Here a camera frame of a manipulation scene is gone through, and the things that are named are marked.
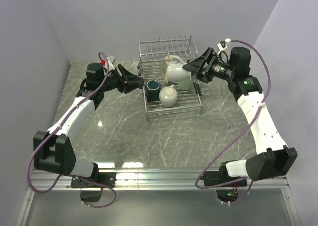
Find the dark green mug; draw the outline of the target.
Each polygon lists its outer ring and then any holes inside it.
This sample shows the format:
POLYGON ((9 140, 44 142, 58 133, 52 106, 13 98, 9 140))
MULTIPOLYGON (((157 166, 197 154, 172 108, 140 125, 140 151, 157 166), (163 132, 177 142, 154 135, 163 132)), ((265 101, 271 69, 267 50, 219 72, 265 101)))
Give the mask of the dark green mug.
POLYGON ((151 103, 159 101, 159 94, 161 91, 161 84, 155 79, 151 79, 146 82, 145 86, 145 96, 146 102, 151 103))

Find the light green cup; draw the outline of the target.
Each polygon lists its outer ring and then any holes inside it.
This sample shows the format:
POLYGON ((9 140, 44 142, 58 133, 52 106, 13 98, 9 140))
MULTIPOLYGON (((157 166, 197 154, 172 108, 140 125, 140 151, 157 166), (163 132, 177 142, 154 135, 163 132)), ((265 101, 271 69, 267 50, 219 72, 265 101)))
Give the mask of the light green cup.
POLYGON ((180 81, 178 87, 182 91, 188 91, 193 87, 193 81, 191 79, 180 81))

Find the light blue mug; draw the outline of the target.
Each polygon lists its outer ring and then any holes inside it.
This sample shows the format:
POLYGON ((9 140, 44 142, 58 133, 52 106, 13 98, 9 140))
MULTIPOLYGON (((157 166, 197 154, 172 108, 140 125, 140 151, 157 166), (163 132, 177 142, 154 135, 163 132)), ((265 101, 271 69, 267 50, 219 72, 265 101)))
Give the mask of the light blue mug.
POLYGON ((182 67, 186 62, 180 57, 176 56, 178 58, 178 64, 176 68, 176 77, 177 77, 177 82, 191 79, 191 72, 184 70, 182 67))

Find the cream tall mug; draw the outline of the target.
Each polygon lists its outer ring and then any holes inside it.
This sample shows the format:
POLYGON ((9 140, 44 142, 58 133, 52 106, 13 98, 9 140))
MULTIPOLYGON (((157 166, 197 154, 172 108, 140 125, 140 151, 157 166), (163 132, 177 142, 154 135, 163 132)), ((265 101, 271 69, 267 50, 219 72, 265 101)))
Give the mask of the cream tall mug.
POLYGON ((162 78, 165 84, 177 82, 176 68, 178 58, 175 55, 168 55, 164 58, 162 78))

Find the beige speckled mug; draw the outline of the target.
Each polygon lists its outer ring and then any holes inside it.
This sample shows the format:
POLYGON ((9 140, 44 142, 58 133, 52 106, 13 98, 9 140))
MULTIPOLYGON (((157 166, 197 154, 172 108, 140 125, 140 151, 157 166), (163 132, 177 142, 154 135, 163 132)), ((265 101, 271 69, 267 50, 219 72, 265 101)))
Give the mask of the beige speckled mug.
POLYGON ((164 87, 159 94, 159 99, 164 107, 172 107, 178 99, 175 85, 164 87))

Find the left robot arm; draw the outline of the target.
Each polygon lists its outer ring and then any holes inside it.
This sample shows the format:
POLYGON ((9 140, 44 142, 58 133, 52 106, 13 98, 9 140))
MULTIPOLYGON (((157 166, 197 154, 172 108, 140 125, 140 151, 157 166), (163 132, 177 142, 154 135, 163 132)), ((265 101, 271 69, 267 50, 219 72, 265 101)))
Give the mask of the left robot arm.
POLYGON ((142 88, 143 79, 126 70, 121 64, 108 70, 105 61, 87 66, 86 79, 76 97, 55 125, 39 131, 33 138, 34 168, 63 176, 80 176, 88 187, 100 182, 98 165, 78 159, 72 141, 84 121, 99 107, 104 93, 117 89, 127 94, 142 88))

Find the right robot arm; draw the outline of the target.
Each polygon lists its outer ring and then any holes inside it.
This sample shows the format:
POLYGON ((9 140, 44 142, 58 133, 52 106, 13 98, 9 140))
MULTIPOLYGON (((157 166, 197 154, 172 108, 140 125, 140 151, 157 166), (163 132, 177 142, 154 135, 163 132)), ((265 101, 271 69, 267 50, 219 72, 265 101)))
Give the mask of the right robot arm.
POLYGON ((204 180, 204 188, 232 186, 250 178, 259 181, 285 176, 295 162, 298 153, 289 148, 280 136, 266 106, 268 92, 258 79, 250 75, 251 53, 245 47, 233 47, 226 62, 208 48, 201 56, 186 63, 183 69, 197 80, 209 83, 214 78, 224 80, 236 103, 243 111, 248 130, 251 130, 256 146, 256 155, 245 160, 223 162, 214 178, 204 170, 199 179, 204 180))

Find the metal dish rack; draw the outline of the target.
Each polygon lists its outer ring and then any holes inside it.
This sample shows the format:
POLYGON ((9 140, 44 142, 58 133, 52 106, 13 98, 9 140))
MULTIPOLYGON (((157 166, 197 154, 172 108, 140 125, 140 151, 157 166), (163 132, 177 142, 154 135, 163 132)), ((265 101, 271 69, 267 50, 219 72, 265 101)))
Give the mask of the metal dish rack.
POLYGON ((153 39, 139 39, 138 75, 144 83, 156 80, 161 87, 175 85, 178 99, 172 107, 165 107, 159 100, 147 101, 146 88, 143 87, 144 107, 146 120, 170 114, 201 114, 203 104, 201 89, 191 78, 173 76, 175 71, 169 68, 170 62, 180 60, 187 63, 198 57, 198 50, 192 35, 161 37, 153 39))

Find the aluminium rail frame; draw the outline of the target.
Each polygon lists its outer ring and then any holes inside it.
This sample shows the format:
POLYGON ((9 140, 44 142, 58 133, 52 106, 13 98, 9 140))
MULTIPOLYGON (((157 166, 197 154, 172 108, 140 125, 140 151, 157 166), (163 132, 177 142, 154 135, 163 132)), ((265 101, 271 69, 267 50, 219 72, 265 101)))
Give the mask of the aluminium rail frame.
POLYGON ((107 92, 72 145, 78 158, 115 172, 117 198, 106 208, 82 205, 80 189, 62 177, 47 194, 28 192, 21 226, 298 226, 286 178, 238 189, 234 205, 199 190, 199 172, 246 126, 225 81, 208 84, 201 114, 146 120, 143 91, 107 92))

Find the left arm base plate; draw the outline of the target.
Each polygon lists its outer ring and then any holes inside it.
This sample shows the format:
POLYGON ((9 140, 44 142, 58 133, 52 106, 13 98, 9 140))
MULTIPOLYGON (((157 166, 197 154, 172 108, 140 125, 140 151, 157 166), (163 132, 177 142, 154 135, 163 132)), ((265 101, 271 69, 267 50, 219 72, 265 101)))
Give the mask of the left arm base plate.
POLYGON ((115 172, 102 172, 93 178, 73 177, 70 187, 80 189, 80 199, 83 204, 92 208, 103 208, 113 204, 117 198, 117 193, 114 190, 115 181, 115 172), (113 199, 109 203, 97 205, 96 203, 101 201, 102 194, 106 189, 113 193, 113 199))

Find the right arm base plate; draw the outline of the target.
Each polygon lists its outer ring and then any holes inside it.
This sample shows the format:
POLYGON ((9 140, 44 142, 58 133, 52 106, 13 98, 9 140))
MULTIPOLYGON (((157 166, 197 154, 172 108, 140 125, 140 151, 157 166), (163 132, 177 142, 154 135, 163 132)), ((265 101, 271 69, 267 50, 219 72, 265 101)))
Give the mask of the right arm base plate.
POLYGON ((238 187, 246 187, 247 186, 247 180, 243 179, 240 180, 240 177, 229 177, 226 173, 221 173, 220 171, 206 171, 203 176, 200 177, 201 180, 203 180, 204 186, 213 186, 213 185, 219 185, 225 183, 225 185, 222 186, 222 188, 230 188, 228 190, 226 189, 219 189, 216 190, 216 195, 218 200, 220 200, 221 203, 233 203, 238 199, 239 193, 238 193, 238 187))

